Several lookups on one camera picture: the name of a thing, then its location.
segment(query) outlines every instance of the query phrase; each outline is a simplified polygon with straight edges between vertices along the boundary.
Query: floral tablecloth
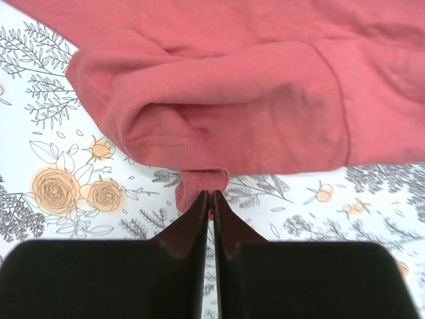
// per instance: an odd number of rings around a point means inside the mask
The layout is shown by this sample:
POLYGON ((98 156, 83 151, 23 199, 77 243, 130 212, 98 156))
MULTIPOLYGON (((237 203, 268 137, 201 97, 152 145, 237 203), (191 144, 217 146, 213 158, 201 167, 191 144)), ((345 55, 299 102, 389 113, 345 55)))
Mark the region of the floral tablecloth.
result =
MULTIPOLYGON (((0 262, 27 239, 148 239, 178 218, 179 172, 126 157, 79 103, 64 76, 76 48, 1 1, 0 28, 0 262)), ((238 176, 225 195, 270 240, 382 244, 425 316, 425 164, 238 176)), ((210 228, 204 318, 213 241, 210 228)))

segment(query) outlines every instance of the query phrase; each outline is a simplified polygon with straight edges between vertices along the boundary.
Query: clip jaw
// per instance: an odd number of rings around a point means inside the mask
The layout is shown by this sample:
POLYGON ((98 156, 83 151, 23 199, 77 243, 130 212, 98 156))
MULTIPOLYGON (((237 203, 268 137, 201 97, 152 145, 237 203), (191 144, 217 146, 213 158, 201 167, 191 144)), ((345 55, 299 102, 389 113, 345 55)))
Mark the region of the clip jaw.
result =
POLYGON ((419 318, 381 246, 271 243, 213 199, 220 319, 419 318))
MULTIPOLYGON (((209 195, 149 241, 27 241, 0 268, 0 318, 201 317, 209 195)), ((270 243, 212 197, 219 319, 418 319, 372 243, 270 243)))
POLYGON ((0 269, 0 318, 199 319, 208 200, 149 241, 18 245, 0 269))

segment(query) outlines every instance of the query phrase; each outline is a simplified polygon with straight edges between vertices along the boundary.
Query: yellow rose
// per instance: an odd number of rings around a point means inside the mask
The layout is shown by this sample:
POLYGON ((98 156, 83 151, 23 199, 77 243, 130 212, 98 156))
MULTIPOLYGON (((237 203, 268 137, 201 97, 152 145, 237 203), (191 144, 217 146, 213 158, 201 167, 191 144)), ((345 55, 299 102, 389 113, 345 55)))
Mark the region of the yellow rose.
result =
POLYGON ((76 178, 61 169, 48 168, 34 179, 33 192, 40 207, 49 213, 66 215, 75 209, 80 197, 76 178))
POLYGON ((104 160, 111 158, 115 153, 115 145, 111 143, 107 138, 101 138, 100 140, 94 139, 94 144, 88 149, 92 153, 94 160, 104 160))
POLYGON ((122 193, 116 181, 95 181, 81 188, 81 195, 88 204, 100 211, 114 211, 121 203, 122 193))

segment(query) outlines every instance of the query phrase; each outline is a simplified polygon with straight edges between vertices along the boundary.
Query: stitching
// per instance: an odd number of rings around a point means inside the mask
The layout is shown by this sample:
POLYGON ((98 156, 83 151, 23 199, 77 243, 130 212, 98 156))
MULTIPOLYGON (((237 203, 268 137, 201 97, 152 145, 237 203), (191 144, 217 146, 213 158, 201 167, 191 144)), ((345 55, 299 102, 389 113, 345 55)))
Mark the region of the stitching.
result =
MULTIPOLYGON (((190 173, 189 178, 187 179, 187 188, 190 188, 191 186, 191 179, 192 179, 193 173, 190 173)), ((183 200, 183 206, 186 207, 187 202, 187 190, 183 188, 183 197, 185 198, 183 200)))
POLYGON ((200 178, 199 178, 199 182, 198 182, 198 185, 197 185, 197 194, 199 194, 199 187, 201 186, 201 182, 202 182, 202 179, 204 178, 204 175, 205 175, 205 173, 202 173, 200 178))
POLYGON ((126 142, 127 144, 133 144, 133 143, 137 143, 140 142, 141 140, 145 140, 147 138, 191 138, 192 135, 181 135, 181 134, 168 134, 168 135, 146 135, 146 136, 142 136, 140 138, 137 138, 135 140, 132 141, 128 141, 126 142))
POLYGON ((134 149, 138 150, 140 148, 148 148, 150 146, 161 146, 162 148, 179 148, 179 147, 201 148, 202 147, 202 145, 200 144, 171 144, 171 145, 147 144, 147 145, 140 145, 140 146, 134 147, 134 149))

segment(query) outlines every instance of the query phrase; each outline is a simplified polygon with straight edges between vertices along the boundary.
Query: pink fabric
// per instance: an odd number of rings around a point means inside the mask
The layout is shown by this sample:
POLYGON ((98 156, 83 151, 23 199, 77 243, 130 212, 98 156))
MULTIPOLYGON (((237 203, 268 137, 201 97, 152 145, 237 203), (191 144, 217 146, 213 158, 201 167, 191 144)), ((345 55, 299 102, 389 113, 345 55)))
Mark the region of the pink fabric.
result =
POLYGON ((423 0, 8 0, 75 43, 67 77, 177 205, 229 175, 425 160, 423 0))

